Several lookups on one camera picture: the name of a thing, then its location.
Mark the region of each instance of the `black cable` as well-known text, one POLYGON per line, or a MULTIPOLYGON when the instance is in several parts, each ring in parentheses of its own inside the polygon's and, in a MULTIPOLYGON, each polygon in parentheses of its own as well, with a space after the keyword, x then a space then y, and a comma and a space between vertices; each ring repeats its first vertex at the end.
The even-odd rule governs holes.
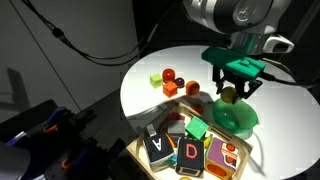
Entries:
POLYGON ((320 79, 317 79, 317 80, 311 81, 311 82, 290 82, 290 81, 278 79, 275 76, 273 76, 272 74, 269 74, 266 72, 260 73, 259 77, 261 77, 267 81, 275 81, 275 82, 278 82, 281 84, 286 84, 286 85, 291 85, 291 86, 307 86, 308 88, 311 88, 313 86, 320 85, 320 79))
POLYGON ((72 45, 72 43, 65 37, 64 32, 57 28, 54 24, 52 24, 50 21, 48 21, 46 18, 44 18, 32 5, 32 3, 29 0, 22 0, 22 2, 32 11, 34 12, 39 19, 50 29, 50 31, 52 32, 52 34, 60 39, 65 45, 67 45, 68 47, 70 47, 71 49, 73 49, 74 51, 78 52, 81 56, 83 56, 84 58, 86 58, 87 60, 89 60, 90 62, 93 62, 95 64, 98 65, 104 65, 104 66, 117 66, 117 65, 123 65, 126 64, 132 60, 134 60, 136 57, 138 57, 143 50, 146 48, 146 46, 149 44, 155 30, 157 29, 157 27, 159 26, 159 23, 164 19, 164 17, 169 13, 169 11, 180 1, 171 1, 171 3, 169 4, 169 7, 166 8, 166 11, 160 16, 160 18, 157 18, 156 20, 156 24, 154 25, 154 27, 148 32, 148 34, 146 34, 139 42, 138 44, 128 53, 125 53, 123 55, 119 55, 119 56, 114 56, 114 57, 98 57, 98 56, 92 56, 90 54, 87 54, 81 50, 79 50, 78 48, 76 48, 75 46, 72 45), (117 64, 105 64, 105 63, 99 63, 96 61, 91 60, 90 58, 93 59, 99 59, 99 60, 113 60, 113 59, 119 59, 122 57, 125 57, 129 54, 131 54, 132 52, 134 52, 138 47, 141 46, 141 44, 145 42, 145 45, 143 46, 143 48, 140 50, 140 52, 135 55, 133 58, 129 59, 128 61, 125 61, 123 63, 117 63, 117 64))

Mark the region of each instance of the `wooden tray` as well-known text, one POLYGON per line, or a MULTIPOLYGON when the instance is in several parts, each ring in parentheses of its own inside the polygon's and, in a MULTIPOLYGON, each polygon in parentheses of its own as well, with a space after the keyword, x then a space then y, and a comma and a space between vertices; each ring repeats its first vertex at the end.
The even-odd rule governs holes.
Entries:
MULTIPOLYGON (((164 122, 166 122, 166 118, 171 113, 179 113, 183 116, 185 116, 185 124, 187 125, 190 121, 190 119, 193 116, 197 116, 200 119, 206 120, 206 117, 201 116, 196 111, 192 110, 190 107, 180 103, 175 102, 171 105, 168 105, 168 108, 164 110, 158 117, 156 117, 152 124, 155 127, 155 129, 160 131, 164 126, 164 122)), ((248 159, 250 157, 250 153, 252 151, 252 146, 248 143, 246 143, 244 140, 236 137, 235 135, 227 132, 220 126, 212 123, 208 123, 209 129, 206 133, 206 136, 209 134, 213 134, 213 137, 217 137, 225 142, 229 142, 233 145, 235 145, 238 148, 238 158, 237 160, 237 170, 234 173, 232 180, 238 180, 240 179, 243 170, 245 169, 245 166, 248 162, 248 159)), ((148 175, 150 179, 154 180, 165 180, 165 179, 172 179, 172 180, 179 180, 179 178, 184 177, 175 172, 173 168, 167 168, 165 170, 159 171, 159 172, 153 172, 148 163, 147 153, 145 151, 145 148, 143 146, 143 139, 146 137, 146 133, 141 134, 137 139, 135 139, 132 143, 130 143, 127 146, 127 150, 129 151, 130 156, 133 158, 133 160, 140 166, 140 168, 148 175)), ((204 171, 202 178, 195 178, 195 177, 189 177, 191 179, 210 179, 215 180, 219 179, 218 177, 215 177, 214 175, 208 173, 207 171, 204 171)))

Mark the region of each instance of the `orange ball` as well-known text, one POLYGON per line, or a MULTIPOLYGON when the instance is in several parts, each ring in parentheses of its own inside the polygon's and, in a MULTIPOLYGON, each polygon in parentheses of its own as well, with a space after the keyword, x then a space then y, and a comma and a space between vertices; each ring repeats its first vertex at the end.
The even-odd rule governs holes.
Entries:
POLYGON ((198 94, 200 91, 200 85, 196 81, 189 81, 186 85, 186 94, 193 96, 198 94))

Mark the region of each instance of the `letter a block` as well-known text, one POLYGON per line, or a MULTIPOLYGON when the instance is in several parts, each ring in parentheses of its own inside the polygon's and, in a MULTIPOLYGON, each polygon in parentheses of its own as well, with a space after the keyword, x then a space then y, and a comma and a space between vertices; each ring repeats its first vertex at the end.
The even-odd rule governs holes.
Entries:
POLYGON ((176 172, 201 177, 204 171, 204 145, 202 141, 180 138, 176 172))
POLYGON ((157 172, 170 165, 169 159, 174 155, 174 151, 165 134, 151 136, 143 140, 143 145, 152 171, 157 172))
POLYGON ((218 138, 213 138, 206 152, 206 171, 221 178, 231 179, 236 171, 238 149, 218 138))

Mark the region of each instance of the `green bowl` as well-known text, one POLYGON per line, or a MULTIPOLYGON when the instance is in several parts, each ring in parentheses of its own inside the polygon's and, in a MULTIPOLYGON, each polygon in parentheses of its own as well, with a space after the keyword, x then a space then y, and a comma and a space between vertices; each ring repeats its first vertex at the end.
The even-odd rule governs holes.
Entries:
POLYGON ((228 104, 218 99, 213 104, 213 118, 214 123, 233 134, 244 133, 258 124, 257 113, 241 100, 228 104))

